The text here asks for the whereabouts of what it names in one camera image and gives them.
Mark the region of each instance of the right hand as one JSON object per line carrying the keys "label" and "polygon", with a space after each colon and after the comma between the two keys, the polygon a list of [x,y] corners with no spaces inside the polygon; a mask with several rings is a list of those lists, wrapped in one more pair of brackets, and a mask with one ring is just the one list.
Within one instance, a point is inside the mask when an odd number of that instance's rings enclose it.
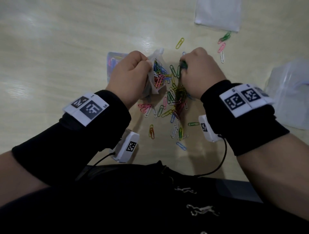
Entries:
{"label": "right hand", "polygon": [[188,69],[181,70],[181,80],[187,92],[200,99],[204,92],[214,84],[226,80],[225,75],[202,47],[180,58],[188,65]]}

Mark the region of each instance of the table surface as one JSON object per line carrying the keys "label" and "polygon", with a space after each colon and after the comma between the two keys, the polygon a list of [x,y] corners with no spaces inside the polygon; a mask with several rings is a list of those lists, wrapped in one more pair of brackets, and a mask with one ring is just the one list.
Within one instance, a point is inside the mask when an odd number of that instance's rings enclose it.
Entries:
{"label": "table surface", "polygon": [[[1,1],[0,153],[55,124],[70,101],[104,89],[109,51],[139,50],[148,56],[163,47],[165,62],[176,66],[183,51],[204,47],[232,82],[262,88],[274,67],[297,57],[308,58],[307,0],[243,1],[241,29],[227,41],[224,64],[217,42],[226,32],[195,25],[195,4],[190,0]],[[176,50],[181,37],[184,43]],[[158,109],[162,95],[152,99]],[[188,108],[181,120],[189,134],[182,141],[187,147],[183,151],[170,137],[170,117],[145,118],[134,106],[129,129],[140,134],[140,141],[132,162],[161,160],[187,175],[215,169],[224,143],[207,142],[199,126],[188,127],[188,122],[198,122],[198,116],[205,114],[199,100],[189,101]],[[154,140],[148,137],[150,124]],[[309,143],[308,132],[289,129]],[[248,135],[253,131],[249,127]],[[90,164],[107,153],[99,152]],[[113,163],[107,158],[101,164]],[[247,180],[230,147],[222,168],[210,176]]]}

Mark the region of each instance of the black wristband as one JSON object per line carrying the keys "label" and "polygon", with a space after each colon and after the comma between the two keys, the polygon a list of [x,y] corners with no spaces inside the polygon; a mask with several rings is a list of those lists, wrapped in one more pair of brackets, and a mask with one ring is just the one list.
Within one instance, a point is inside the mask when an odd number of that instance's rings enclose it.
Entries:
{"label": "black wristband", "polygon": [[63,186],[74,182],[99,150],[114,148],[131,116],[112,92],[96,94],[109,104],[108,108],[87,127],[64,114],[59,123],[12,149],[19,164],[44,183]]}
{"label": "black wristband", "polygon": [[289,130],[276,121],[271,105],[235,118],[219,95],[237,85],[240,84],[220,81],[202,95],[201,101],[213,131],[225,137],[234,154],[239,156],[289,133]]}

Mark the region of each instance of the plastic container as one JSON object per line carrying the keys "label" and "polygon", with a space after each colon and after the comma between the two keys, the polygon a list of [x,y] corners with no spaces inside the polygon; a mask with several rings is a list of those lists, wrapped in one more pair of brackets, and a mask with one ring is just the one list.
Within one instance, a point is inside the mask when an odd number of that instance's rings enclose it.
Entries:
{"label": "plastic container", "polygon": [[281,124],[309,130],[309,60],[296,59],[274,68],[265,91],[274,99]]}

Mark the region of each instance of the hand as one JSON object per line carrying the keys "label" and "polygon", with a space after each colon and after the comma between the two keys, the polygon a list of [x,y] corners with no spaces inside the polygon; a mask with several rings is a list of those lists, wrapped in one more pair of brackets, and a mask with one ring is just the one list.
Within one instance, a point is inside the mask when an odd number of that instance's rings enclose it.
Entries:
{"label": "hand", "polygon": [[141,97],[152,63],[139,51],[129,53],[114,68],[106,87],[129,110]]}
{"label": "hand", "polygon": [[188,65],[181,70],[181,80],[188,93],[200,99],[203,93],[219,81],[226,80],[214,58],[202,47],[180,58]]}

